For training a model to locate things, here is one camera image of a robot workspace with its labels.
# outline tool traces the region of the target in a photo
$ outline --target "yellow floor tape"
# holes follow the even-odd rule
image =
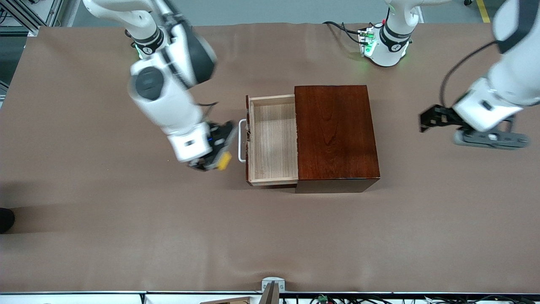
[[[480,15],[482,16],[482,21],[484,23],[490,23],[488,11],[485,9],[484,0],[476,0],[478,4],[478,9],[480,10]]]

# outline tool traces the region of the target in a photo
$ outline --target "table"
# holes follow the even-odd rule
[[[537,292],[540,107],[518,117],[530,147],[455,146],[417,115],[488,24],[420,24],[402,62],[380,68],[326,25],[202,27],[218,55],[191,90],[245,117],[245,96],[295,85],[367,84],[381,179],[359,194],[294,194],[245,182],[245,167],[201,173],[130,100],[136,55],[122,28],[44,28],[29,38],[0,114],[0,290]],[[495,48],[451,79],[459,96]]]

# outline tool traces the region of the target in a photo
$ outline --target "metal handle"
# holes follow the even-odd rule
[[[247,122],[247,119],[242,119],[238,122],[238,160],[245,163],[246,160],[242,158],[242,122]]]

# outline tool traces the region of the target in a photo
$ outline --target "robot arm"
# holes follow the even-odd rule
[[[168,0],[83,0],[92,13],[136,26],[127,28],[136,43],[152,32],[171,37],[170,44],[145,52],[144,59],[131,66],[129,94],[141,111],[166,134],[180,162],[193,168],[224,168],[222,159],[233,139],[234,123],[223,125],[206,120],[188,89],[209,80],[214,72],[216,56],[210,45],[193,32],[191,26]],[[149,10],[158,12],[165,29],[156,27]],[[145,16],[151,20],[143,22]],[[143,45],[143,51],[149,45]]]
[[[511,126],[514,115],[523,107],[540,102],[540,65],[536,58],[540,51],[539,14],[538,0],[504,2],[493,22],[501,60],[450,109],[435,105],[421,114],[421,132],[457,124],[461,126],[454,137],[457,144],[499,149],[526,147],[528,138],[512,133]],[[508,130],[497,128],[503,121],[510,123]]]
[[[361,47],[361,50],[377,65],[391,67],[405,56],[410,36],[420,21],[420,6],[439,5],[451,0],[384,1],[388,4],[386,22],[368,29],[368,32],[373,32],[373,38],[367,39],[369,45]]]

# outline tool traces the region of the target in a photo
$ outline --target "wood grain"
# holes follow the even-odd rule
[[[249,99],[248,182],[251,185],[297,183],[294,108],[294,95]]]
[[[246,145],[245,145],[245,148],[246,148],[246,153],[245,153],[245,160],[246,160],[246,182],[250,185],[253,186],[253,184],[251,184],[251,182],[249,181],[249,150],[248,150],[248,143],[250,141],[249,137],[251,136],[250,133],[249,133],[249,95],[246,95],[246,123],[247,123],[247,128],[246,128]]]
[[[378,178],[365,85],[294,88],[299,180]]]

